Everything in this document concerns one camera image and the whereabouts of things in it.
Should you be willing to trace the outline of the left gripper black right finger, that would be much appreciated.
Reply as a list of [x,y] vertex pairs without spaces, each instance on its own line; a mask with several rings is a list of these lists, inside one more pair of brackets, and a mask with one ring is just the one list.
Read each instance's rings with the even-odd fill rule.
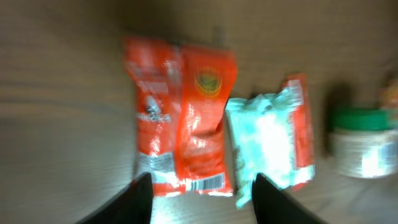
[[325,224],[262,174],[252,184],[252,203],[258,224]]

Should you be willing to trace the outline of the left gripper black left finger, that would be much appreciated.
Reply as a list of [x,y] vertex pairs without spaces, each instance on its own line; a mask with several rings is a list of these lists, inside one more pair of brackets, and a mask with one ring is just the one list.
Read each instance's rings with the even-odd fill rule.
[[144,174],[78,224],[149,224],[152,202],[152,177]]

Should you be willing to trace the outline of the red stick packet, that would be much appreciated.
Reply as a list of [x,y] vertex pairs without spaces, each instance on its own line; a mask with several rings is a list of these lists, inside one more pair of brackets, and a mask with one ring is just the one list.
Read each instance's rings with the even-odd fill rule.
[[315,176],[312,115],[305,74],[287,75],[283,87],[293,92],[296,105],[290,121],[293,124],[295,149],[295,174],[292,188],[297,191]]

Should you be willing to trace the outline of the light teal wipes packet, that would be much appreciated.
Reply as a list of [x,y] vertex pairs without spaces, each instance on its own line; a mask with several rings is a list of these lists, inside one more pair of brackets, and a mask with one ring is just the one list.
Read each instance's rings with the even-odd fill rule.
[[258,174],[279,190],[305,180],[296,166],[290,120],[299,104],[288,88],[252,99],[228,100],[225,112],[234,152],[237,208],[251,200]]

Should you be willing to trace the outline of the green lid jar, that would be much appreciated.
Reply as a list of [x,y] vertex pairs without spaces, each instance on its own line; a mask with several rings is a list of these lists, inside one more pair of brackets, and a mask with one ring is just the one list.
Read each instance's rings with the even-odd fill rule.
[[377,179],[397,173],[397,128],[388,110],[333,110],[330,147],[342,175]]

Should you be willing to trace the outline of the orange red snack bag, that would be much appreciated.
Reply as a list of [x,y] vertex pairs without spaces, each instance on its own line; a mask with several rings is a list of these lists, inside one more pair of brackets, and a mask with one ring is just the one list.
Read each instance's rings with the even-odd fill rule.
[[126,71],[136,86],[134,179],[156,197],[230,197],[223,115],[237,66],[229,50],[130,37]]

